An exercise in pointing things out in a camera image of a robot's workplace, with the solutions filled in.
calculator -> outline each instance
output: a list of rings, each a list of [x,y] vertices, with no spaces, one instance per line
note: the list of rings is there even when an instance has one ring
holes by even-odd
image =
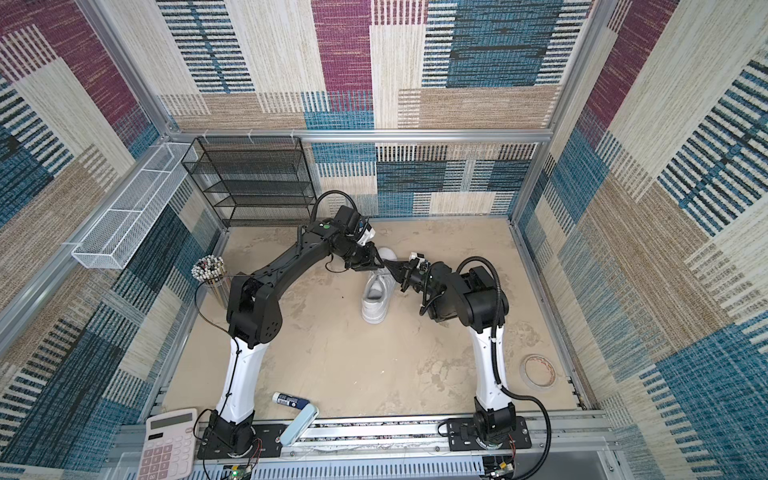
[[[196,409],[183,409],[147,419],[137,480],[177,480],[192,472],[196,418]]]

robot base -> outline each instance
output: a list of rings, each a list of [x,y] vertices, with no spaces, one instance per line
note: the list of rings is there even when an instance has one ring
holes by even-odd
[[[197,449],[199,460],[232,458],[249,459],[257,439],[261,439],[261,458],[279,457],[283,444],[278,439],[286,429],[283,423],[251,425],[253,414],[240,424],[234,425],[211,413],[210,424],[203,433],[203,441]]]
[[[448,444],[451,452],[486,450],[478,441],[477,429],[472,419],[448,419],[446,427],[448,428]],[[523,417],[517,418],[517,429],[511,430],[509,435],[515,441],[515,448],[517,450],[531,448],[531,433],[528,431],[528,426],[525,424]],[[509,445],[509,438],[505,439],[499,448],[511,449],[512,446]]]

white sneaker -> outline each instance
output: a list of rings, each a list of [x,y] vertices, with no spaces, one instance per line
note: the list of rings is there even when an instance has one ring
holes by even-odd
[[[395,252],[387,247],[379,248],[382,260],[397,260]],[[368,323],[381,323],[389,308],[392,292],[395,291],[395,277],[386,268],[371,272],[362,292],[362,319]]]

black wire mesh shelf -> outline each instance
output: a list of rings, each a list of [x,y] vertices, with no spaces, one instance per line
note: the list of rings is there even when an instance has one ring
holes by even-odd
[[[316,192],[300,139],[198,137],[190,149],[198,160],[182,164],[226,227],[309,221]]]

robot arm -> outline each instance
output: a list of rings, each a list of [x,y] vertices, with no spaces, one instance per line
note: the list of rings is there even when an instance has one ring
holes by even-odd
[[[436,322],[458,317],[470,333],[475,352],[475,427],[480,443],[498,448],[515,428],[515,407],[502,390],[506,387],[503,349],[492,345],[501,344],[509,305],[491,274],[482,266],[462,274],[443,262],[430,264],[422,257],[381,260],[375,244],[369,241],[373,234],[365,217],[341,206],[333,219],[301,227],[296,243],[272,263],[250,275],[233,278],[227,307],[232,337],[230,362],[221,399],[204,434],[206,442],[215,443],[215,448],[233,458],[249,454],[255,436],[250,426],[253,392],[261,360],[283,324],[280,297],[307,269],[331,253],[342,257],[353,270],[385,266],[400,283],[401,291],[412,287],[422,294],[421,315],[428,313]],[[491,352],[496,357],[498,376]]]

